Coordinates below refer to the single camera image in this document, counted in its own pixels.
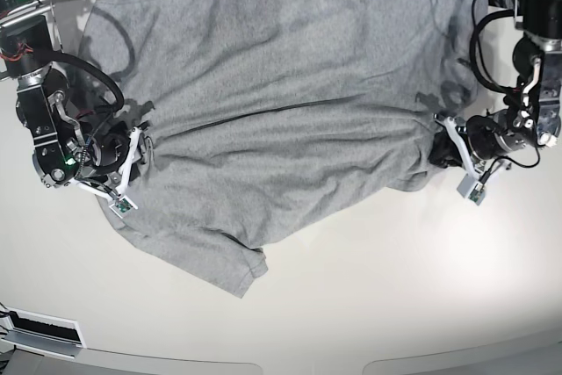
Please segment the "black robot arm image-left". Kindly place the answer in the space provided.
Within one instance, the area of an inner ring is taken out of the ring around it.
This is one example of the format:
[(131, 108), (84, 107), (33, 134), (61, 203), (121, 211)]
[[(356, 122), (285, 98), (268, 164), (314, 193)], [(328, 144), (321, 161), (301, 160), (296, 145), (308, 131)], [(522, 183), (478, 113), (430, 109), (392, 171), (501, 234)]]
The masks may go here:
[[(143, 157), (142, 130), (116, 120), (125, 105), (120, 87), (99, 68), (65, 53), (59, 40), (52, 0), (1, 0), (1, 77), (17, 84), (16, 112), (31, 133), (41, 182), (116, 198)], [(78, 106), (61, 65), (84, 72), (112, 99)]]

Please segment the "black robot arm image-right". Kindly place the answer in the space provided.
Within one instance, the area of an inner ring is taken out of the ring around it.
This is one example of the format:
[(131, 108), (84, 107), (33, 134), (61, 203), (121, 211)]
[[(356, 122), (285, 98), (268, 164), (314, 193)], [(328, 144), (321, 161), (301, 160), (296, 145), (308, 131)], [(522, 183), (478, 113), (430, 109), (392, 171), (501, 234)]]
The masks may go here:
[[(483, 75), (480, 35), (496, 19), (512, 18), (522, 31), (512, 62), (518, 74), (514, 87)], [(503, 96), (505, 108), (466, 123), (438, 117), (443, 129), (429, 155), (439, 168), (486, 162), (531, 146), (555, 145), (561, 134), (561, 0), (514, 0), (511, 10), (493, 12), (474, 23), (469, 59), (477, 81)]]

